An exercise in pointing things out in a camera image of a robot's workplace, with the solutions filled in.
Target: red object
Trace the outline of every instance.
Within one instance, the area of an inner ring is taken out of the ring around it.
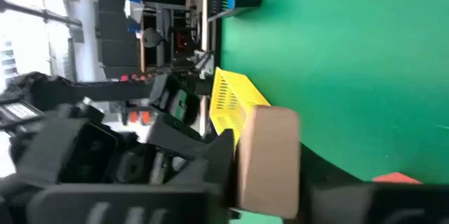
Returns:
[[[140,116],[142,118],[142,123],[145,125],[148,125],[151,121],[151,117],[149,115],[149,112],[140,112]]]
[[[176,45],[178,48],[184,48],[184,44],[182,43],[183,38],[184,37],[180,33],[176,34]]]
[[[139,120],[139,114],[137,112],[130,112],[129,121],[131,123],[136,123]]]
[[[387,175],[378,176],[373,179],[374,182],[381,183],[412,183],[412,184],[422,184],[420,181],[415,180],[413,178],[407,177],[406,175],[393,172]]]

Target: black machine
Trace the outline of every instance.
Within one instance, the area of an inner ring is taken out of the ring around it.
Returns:
[[[191,129],[186,118],[196,101],[170,76],[118,83],[126,84],[152,97],[160,111],[144,142],[111,130],[101,111],[80,102],[92,86],[40,74],[10,84],[0,98],[0,129],[11,135],[17,172],[0,180],[0,223],[220,224],[239,218],[230,210],[239,193],[232,131],[201,137]],[[73,96],[39,97],[43,90],[57,92],[55,86]],[[168,108],[185,96],[180,89],[187,93],[181,119]],[[89,96],[100,99],[94,92]],[[111,98],[141,96],[136,93]],[[62,101],[76,105],[58,105]],[[447,223],[447,193],[444,185],[362,183],[302,146],[300,208],[284,223]]]

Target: green surface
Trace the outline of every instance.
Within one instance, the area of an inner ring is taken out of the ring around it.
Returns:
[[[449,182],[449,0],[264,0],[223,27],[223,69],[298,111],[312,150]]]
[[[262,214],[242,212],[240,220],[231,220],[231,224],[282,224],[282,220],[273,216],[264,216]]]

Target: cardboard box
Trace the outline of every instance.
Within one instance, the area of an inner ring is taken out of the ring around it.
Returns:
[[[297,113],[282,107],[255,107],[239,143],[238,207],[294,218],[300,193]]]

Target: yellow basket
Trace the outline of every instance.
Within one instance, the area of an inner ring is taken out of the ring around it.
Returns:
[[[246,115],[254,105],[270,104],[247,76],[215,69],[209,115],[218,134],[233,129],[237,144]]]

